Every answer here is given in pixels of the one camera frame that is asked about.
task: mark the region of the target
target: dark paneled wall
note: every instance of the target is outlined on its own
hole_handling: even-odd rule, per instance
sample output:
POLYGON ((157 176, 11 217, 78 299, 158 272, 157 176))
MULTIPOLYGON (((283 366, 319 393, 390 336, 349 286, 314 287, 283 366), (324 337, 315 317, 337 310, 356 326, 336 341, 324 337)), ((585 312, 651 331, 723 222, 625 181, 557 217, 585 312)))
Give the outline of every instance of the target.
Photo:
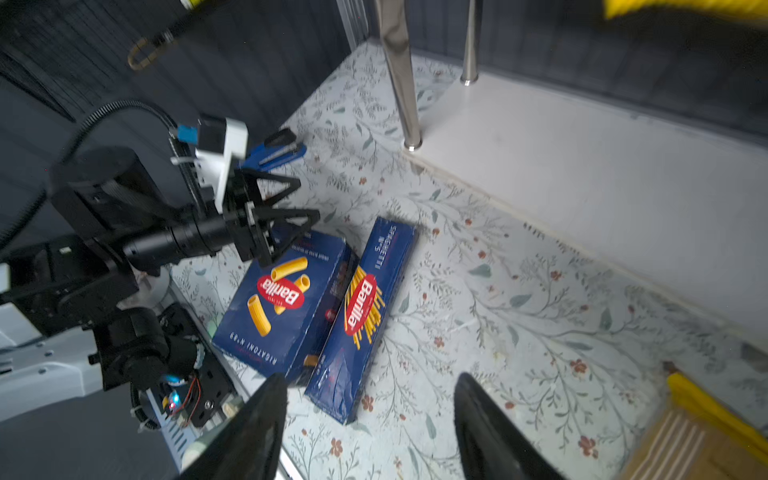
MULTIPOLYGON (((407 0, 412 47, 462 60, 467 9, 468 0, 407 0)), ((669 9, 605 21, 601 0, 484 0, 478 58, 481 67, 768 138, 766 29, 669 9)))
MULTIPOLYGON (((179 0, 9 0, 0 5, 0 228, 31 198, 89 111, 114 98, 246 122, 256 144, 349 54, 335 0, 228 0, 134 72, 133 43, 185 13, 179 0)), ((89 143, 133 148, 172 204, 187 201, 167 133, 150 115, 105 121, 89 143)), ((46 206, 16 243, 69 231, 46 206)))

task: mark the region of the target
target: barilla spaghetti box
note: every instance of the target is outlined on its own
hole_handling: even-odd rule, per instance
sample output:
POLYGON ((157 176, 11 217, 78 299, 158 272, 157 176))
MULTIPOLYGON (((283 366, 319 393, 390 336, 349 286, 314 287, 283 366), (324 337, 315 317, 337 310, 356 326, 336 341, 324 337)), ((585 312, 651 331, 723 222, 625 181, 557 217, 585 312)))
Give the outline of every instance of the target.
MULTIPOLYGON (((280 228, 275 229, 276 237, 280 228)), ((264 376, 300 382, 318 355, 341 307, 357 255, 344 239, 310 231, 271 268, 253 262, 213 342, 264 376)))
POLYGON ((416 241, 416 229, 376 219, 344 306, 310 377, 305 395, 334 419, 354 420, 366 370, 383 335, 386 313, 416 241))

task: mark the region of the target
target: gray floor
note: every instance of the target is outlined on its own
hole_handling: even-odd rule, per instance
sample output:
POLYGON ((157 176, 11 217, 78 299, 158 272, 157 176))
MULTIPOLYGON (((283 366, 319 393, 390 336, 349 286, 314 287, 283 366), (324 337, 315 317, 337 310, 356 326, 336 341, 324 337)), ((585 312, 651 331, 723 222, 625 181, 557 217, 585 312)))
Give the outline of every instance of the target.
POLYGON ((123 385, 0 422, 0 478, 174 478, 162 435, 139 434, 130 408, 123 385))

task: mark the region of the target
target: metal leg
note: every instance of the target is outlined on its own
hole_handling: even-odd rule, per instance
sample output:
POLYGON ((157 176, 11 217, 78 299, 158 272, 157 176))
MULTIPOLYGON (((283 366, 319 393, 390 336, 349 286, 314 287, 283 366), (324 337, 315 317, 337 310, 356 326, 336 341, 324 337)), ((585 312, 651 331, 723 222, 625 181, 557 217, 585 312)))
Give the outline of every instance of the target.
POLYGON ((467 42, 464 47, 464 71, 462 83, 471 85, 478 79, 478 44, 482 22, 482 0, 469 0, 467 18, 467 42))
POLYGON ((414 151, 422 146, 419 115, 416 109, 416 86, 411 65, 411 44, 408 40, 405 0, 376 0, 379 32, 384 46, 386 64, 395 91, 397 109, 406 137, 406 148, 414 151))

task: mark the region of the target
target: gray wall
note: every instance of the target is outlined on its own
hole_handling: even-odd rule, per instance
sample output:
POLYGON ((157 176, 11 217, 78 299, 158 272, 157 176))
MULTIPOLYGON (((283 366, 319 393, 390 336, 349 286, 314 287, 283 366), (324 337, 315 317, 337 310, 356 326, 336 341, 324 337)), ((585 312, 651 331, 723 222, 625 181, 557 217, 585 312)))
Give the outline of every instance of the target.
MULTIPOLYGON (((378 37, 373 0, 365 0, 378 37)), ((484 0, 481 67, 768 143, 768 31, 601 0, 484 0)), ((461 61, 468 0, 407 0, 411 45, 461 61)))
POLYGON ((130 408, 121 386, 0 422, 0 478, 175 478, 162 434, 138 433, 130 408))
MULTIPOLYGON (((128 50, 182 16, 178 0, 11 0, 3 7, 0 51, 16 63, 0 78, 0 228, 45 179, 74 130, 67 116, 79 120, 108 99, 139 97, 180 123, 194 123, 199 112, 242 120, 256 144, 349 54, 335 0, 229 0, 139 72, 127 66, 128 50), (31 86, 32 95, 13 81, 31 86)), ((171 203, 187 201, 167 135, 149 115, 106 121, 90 141, 99 144, 133 148, 171 203)), ((47 206, 15 245, 67 231, 47 206)))

